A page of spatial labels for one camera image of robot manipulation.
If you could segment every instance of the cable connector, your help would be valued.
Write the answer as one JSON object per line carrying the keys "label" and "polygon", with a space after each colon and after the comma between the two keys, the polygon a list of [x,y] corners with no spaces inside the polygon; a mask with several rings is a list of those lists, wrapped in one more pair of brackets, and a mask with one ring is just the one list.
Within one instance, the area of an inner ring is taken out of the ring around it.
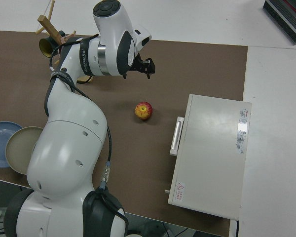
{"label": "cable connector", "polygon": [[101,182],[100,182],[99,189],[104,190],[106,185],[107,185],[107,182],[109,180],[110,170],[111,170],[110,166],[111,166],[111,162],[107,161],[105,163],[105,168],[104,168],[104,172],[103,172],[103,175],[102,175],[102,179],[101,179]]}

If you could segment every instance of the warning label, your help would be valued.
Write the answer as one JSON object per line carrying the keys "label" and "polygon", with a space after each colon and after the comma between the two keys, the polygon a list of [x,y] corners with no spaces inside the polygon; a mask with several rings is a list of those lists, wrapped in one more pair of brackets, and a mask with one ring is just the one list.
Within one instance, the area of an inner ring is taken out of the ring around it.
{"label": "warning label", "polygon": [[243,108],[240,111],[237,133],[237,153],[243,154],[246,147],[246,137],[248,132],[248,110]]}
{"label": "warning label", "polygon": [[182,201],[184,195],[185,183],[177,182],[175,191],[175,201]]}

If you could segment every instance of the blue plate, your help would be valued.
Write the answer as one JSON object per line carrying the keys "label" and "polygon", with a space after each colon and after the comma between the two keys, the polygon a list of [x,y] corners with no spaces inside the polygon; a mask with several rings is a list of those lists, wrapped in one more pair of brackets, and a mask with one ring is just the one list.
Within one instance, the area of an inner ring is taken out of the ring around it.
{"label": "blue plate", "polygon": [[0,168],[9,167],[5,158],[5,147],[10,137],[22,127],[13,122],[0,122]]}

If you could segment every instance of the box handle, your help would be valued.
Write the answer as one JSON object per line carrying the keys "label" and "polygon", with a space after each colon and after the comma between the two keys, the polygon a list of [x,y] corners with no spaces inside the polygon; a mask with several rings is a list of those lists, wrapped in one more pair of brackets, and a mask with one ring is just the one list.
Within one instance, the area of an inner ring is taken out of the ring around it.
{"label": "box handle", "polygon": [[178,148],[179,148],[179,143],[181,138],[183,122],[184,122],[184,117],[177,118],[176,128],[174,130],[171,149],[170,149],[170,155],[175,157],[178,155]]}

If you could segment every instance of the white table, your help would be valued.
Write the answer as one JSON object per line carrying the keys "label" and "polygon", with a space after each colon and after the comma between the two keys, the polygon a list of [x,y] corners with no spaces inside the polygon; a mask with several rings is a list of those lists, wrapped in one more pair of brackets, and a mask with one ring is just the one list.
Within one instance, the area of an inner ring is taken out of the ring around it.
{"label": "white table", "polygon": [[[36,31],[48,2],[0,0],[0,30]],[[56,0],[52,23],[95,34],[96,2]],[[264,1],[121,2],[155,40],[249,46],[243,100],[252,103],[252,116],[239,236],[296,236],[296,45],[263,12]]]}

